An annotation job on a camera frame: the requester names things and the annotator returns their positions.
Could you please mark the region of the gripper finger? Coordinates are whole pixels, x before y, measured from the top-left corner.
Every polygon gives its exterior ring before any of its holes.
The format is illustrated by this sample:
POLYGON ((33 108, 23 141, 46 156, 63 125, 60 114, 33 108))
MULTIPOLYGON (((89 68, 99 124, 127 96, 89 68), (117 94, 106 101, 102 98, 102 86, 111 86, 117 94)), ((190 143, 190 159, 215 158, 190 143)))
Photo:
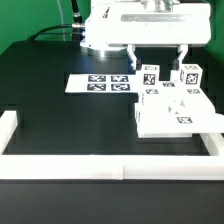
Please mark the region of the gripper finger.
POLYGON ((134 70, 140 70, 142 65, 141 61, 137 59, 135 55, 135 46, 130 44, 127 46, 127 54, 131 60, 131 66, 134 70))
POLYGON ((179 45, 177 48, 177 53, 178 53, 178 56, 176 59, 173 60, 173 63, 172 63, 172 70, 174 72, 178 72, 180 70, 180 68, 182 66, 182 62, 188 53, 188 46, 187 45, 179 45))

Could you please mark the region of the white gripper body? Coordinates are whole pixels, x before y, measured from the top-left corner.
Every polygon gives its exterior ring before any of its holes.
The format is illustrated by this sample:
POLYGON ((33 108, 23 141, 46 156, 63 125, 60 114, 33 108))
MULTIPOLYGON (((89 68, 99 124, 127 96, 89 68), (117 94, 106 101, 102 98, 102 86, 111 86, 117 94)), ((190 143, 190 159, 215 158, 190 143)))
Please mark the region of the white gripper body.
POLYGON ((204 0, 92 0, 86 40, 109 46, 205 45, 210 15, 204 0))

